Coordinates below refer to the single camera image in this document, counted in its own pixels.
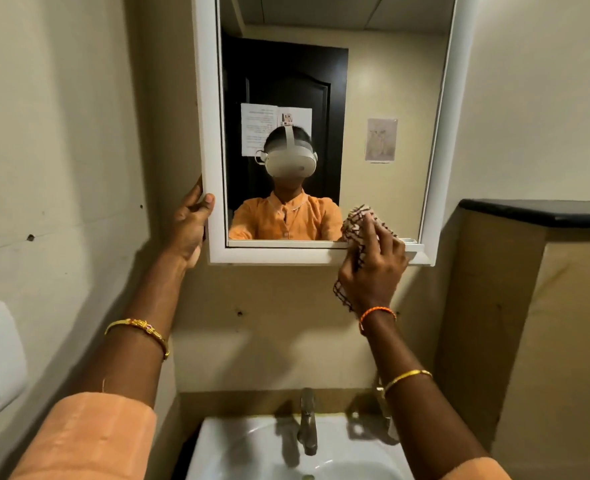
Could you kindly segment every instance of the ceiling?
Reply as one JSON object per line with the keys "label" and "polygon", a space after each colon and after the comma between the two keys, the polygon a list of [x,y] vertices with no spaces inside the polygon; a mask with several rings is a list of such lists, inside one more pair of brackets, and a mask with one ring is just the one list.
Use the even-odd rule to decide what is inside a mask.
{"label": "ceiling", "polygon": [[445,34],[454,0],[238,0],[244,23]]}

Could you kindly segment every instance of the paper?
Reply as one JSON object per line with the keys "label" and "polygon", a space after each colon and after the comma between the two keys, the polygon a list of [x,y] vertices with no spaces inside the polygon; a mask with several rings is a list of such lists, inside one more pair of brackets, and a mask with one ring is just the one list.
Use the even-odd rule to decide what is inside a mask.
{"label": "paper", "polygon": [[397,120],[368,120],[366,161],[388,163],[395,161]]}
{"label": "paper", "polygon": [[313,110],[307,107],[278,107],[242,103],[242,156],[254,157],[264,149],[266,138],[275,128],[294,125],[312,136]]}

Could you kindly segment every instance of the bracelet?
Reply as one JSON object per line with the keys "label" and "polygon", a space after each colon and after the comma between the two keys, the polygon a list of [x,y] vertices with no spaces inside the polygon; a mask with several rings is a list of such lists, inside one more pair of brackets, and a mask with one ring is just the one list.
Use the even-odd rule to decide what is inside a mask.
{"label": "bracelet", "polygon": [[368,310],[366,310],[364,312],[364,314],[359,318],[359,332],[364,335],[364,318],[366,318],[368,315],[370,315],[372,312],[376,312],[377,310],[382,310],[384,312],[388,312],[391,315],[393,315],[393,318],[395,319],[395,321],[397,321],[397,314],[391,310],[390,308],[387,308],[386,306],[374,306],[373,308],[369,308]]}
{"label": "bracelet", "polygon": [[426,374],[427,376],[432,377],[432,374],[429,371],[420,371],[419,369],[416,369],[414,371],[404,372],[402,375],[397,376],[395,379],[393,379],[388,384],[386,384],[386,387],[384,387],[384,396],[386,397],[386,395],[388,394],[388,391],[390,391],[390,389],[395,384],[397,384],[399,381],[403,381],[407,377],[418,376],[419,374]]}
{"label": "bracelet", "polygon": [[106,328],[106,331],[104,332],[104,335],[106,335],[109,332],[109,330],[112,329],[115,325],[129,325],[129,326],[133,326],[133,327],[139,328],[140,330],[145,331],[148,335],[153,337],[159,343],[159,345],[162,346],[162,349],[164,350],[164,360],[166,360],[168,358],[168,356],[171,354],[170,351],[168,350],[168,344],[166,344],[166,341],[164,340],[164,338],[146,320],[137,320],[134,318],[127,318],[125,320],[117,320],[117,321],[111,323],[110,325],[108,325],[108,327]]}

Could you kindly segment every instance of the black door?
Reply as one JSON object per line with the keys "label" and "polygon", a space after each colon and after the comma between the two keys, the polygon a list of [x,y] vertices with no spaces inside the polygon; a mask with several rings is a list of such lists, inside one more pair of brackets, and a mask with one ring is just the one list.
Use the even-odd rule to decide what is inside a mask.
{"label": "black door", "polygon": [[348,49],[226,35],[222,48],[228,209],[272,190],[266,170],[241,154],[243,102],[312,108],[311,137],[319,160],[304,190],[339,204]]}

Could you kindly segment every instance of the vr headset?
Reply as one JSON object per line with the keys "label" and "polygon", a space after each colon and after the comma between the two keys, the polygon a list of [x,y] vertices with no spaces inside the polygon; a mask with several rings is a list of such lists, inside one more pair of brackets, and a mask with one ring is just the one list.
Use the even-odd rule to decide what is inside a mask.
{"label": "vr headset", "polygon": [[317,168],[317,153],[306,141],[295,140],[292,126],[284,126],[286,146],[255,154],[255,162],[265,166],[271,177],[310,177]]}

